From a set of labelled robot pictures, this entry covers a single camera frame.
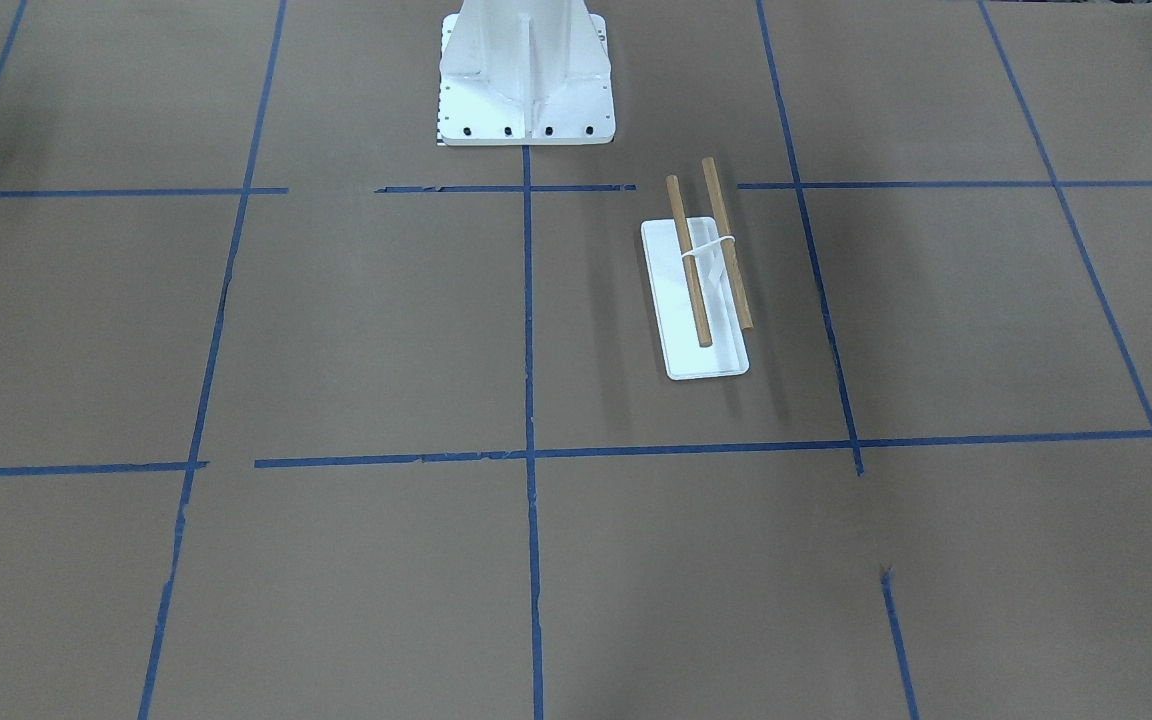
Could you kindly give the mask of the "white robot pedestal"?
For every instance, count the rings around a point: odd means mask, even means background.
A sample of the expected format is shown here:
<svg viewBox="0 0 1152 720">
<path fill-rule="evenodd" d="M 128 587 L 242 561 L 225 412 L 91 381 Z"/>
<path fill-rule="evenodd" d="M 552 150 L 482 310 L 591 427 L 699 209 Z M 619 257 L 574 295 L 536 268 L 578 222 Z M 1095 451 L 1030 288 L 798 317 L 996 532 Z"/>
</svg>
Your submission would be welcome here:
<svg viewBox="0 0 1152 720">
<path fill-rule="evenodd" d="M 439 145 L 614 141 L 607 23 L 584 1 L 465 1 L 440 41 Z"/>
</svg>

